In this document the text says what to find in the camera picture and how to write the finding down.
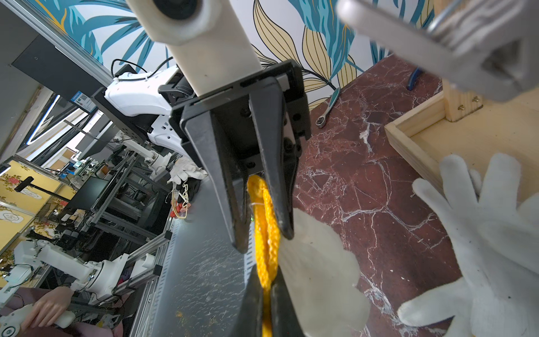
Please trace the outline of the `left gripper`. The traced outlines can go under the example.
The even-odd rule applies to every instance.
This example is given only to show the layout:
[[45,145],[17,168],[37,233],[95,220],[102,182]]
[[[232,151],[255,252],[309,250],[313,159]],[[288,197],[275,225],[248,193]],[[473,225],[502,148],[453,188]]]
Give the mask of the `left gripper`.
[[[283,127],[285,107],[294,139],[312,135],[302,70],[287,60],[172,107],[171,126],[182,148],[210,175],[230,241],[242,254],[251,223],[247,173],[262,170],[260,156],[278,227],[286,239],[294,236]],[[247,169],[245,160],[254,166]]]

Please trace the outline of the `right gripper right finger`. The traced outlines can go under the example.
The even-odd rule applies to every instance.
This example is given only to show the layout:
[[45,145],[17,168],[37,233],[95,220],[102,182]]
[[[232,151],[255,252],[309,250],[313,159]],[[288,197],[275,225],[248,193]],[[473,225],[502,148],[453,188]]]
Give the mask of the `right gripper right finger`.
[[273,336],[305,337],[281,269],[277,270],[277,276],[272,282],[270,300]]

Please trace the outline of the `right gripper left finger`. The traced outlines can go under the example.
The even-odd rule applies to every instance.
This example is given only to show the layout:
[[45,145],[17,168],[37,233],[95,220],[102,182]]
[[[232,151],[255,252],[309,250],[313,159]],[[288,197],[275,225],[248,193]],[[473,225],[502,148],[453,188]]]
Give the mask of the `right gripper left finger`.
[[230,337],[261,337],[262,319],[263,290],[258,278],[258,267],[254,265]]

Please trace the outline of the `light blue clip hanger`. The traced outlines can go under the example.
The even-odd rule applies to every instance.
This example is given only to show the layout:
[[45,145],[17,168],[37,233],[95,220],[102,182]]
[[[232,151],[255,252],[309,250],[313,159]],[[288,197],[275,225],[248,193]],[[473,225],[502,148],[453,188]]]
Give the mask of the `light blue clip hanger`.
[[426,29],[365,1],[339,1],[338,17],[400,58],[505,102],[538,87],[537,1],[452,1]]

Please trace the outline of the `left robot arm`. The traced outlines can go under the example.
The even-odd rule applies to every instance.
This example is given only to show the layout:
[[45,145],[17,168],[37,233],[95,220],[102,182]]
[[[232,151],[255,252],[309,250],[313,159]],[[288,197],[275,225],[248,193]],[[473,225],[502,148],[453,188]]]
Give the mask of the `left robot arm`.
[[151,75],[122,74],[95,96],[132,138],[190,157],[213,183],[232,245],[248,247],[247,181],[263,174],[283,236],[294,236],[293,188],[311,136],[303,69],[272,65],[205,95],[196,95],[176,67]]

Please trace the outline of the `person hand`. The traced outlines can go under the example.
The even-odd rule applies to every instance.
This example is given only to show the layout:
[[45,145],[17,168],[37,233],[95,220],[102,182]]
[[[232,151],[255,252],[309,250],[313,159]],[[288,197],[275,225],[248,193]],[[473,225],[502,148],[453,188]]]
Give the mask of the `person hand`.
[[73,290],[59,286],[43,295],[32,307],[31,313],[21,324],[23,331],[33,328],[50,327],[69,308]]

